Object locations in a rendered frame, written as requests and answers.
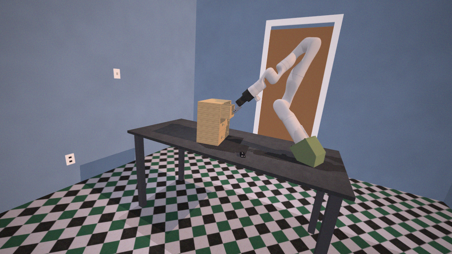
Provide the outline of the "light wooden chest of drawers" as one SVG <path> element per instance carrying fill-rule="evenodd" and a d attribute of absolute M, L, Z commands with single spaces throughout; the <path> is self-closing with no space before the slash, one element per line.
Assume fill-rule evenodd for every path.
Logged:
<path fill-rule="evenodd" d="M 197 143 L 219 146 L 221 105 L 231 100 L 207 99 L 198 101 Z"/>

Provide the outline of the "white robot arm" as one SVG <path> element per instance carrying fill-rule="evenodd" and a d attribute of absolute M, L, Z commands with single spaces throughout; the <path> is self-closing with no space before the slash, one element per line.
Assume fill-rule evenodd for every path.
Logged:
<path fill-rule="evenodd" d="M 303 126 L 300 125 L 300 122 L 297 120 L 295 114 L 290 111 L 289 108 L 307 69 L 309 68 L 315 55 L 318 53 L 320 47 L 321 39 L 318 37 L 307 37 L 303 39 L 303 41 L 301 41 L 300 44 L 285 59 L 276 65 L 278 74 L 273 68 L 267 68 L 261 78 L 254 83 L 254 86 L 259 92 L 266 88 L 266 84 L 264 82 L 265 78 L 271 85 L 274 85 L 278 82 L 282 74 L 284 74 L 285 71 L 289 70 L 289 68 L 295 64 L 296 59 L 305 53 L 303 59 L 292 69 L 289 74 L 284 96 L 282 99 L 278 99 L 273 103 L 274 111 L 284 123 L 295 144 L 309 136 Z"/>

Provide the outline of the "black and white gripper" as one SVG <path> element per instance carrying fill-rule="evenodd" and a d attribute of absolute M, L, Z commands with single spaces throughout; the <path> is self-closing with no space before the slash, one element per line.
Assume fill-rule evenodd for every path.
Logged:
<path fill-rule="evenodd" d="M 256 89 L 256 87 L 254 85 L 250 86 L 250 88 L 248 88 L 246 91 L 244 91 L 244 93 L 242 93 L 242 97 L 240 97 L 238 100 L 236 100 L 236 104 L 237 104 L 237 108 L 235 108 L 235 110 L 233 110 L 233 114 L 235 114 L 237 111 L 239 111 L 239 109 L 241 108 L 241 106 L 246 102 L 250 102 L 250 100 L 252 100 L 253 98 L 255 98 L 255 100 L 258 102 L 261 98 L 258 96 L 260 92 L 258 91 L 258 89 Z"/>

